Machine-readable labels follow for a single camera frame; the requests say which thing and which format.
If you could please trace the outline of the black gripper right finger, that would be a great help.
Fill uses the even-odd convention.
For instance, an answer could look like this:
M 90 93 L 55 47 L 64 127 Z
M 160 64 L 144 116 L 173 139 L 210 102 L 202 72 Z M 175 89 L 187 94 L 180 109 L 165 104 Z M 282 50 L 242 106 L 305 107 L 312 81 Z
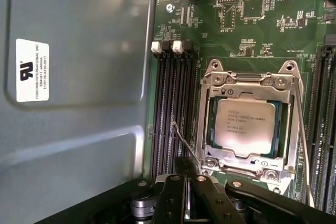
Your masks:
M 186 160 L 186 170 L 213 223 L 246 222 L 232 199 L 256 209 L 269 223 L 335 223 L 335 216 L 239 179 L 228 182 L 221 193 L 211 179 L 201 179 L 190 158 Z

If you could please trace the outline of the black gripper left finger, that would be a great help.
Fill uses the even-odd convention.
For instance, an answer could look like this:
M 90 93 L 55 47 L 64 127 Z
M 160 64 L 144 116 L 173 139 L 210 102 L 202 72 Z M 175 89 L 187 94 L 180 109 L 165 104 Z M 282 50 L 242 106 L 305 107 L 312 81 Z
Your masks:
M 183 223 L 187 159 L 154 182 L 136 178 L 53 214 L 40 223 Z

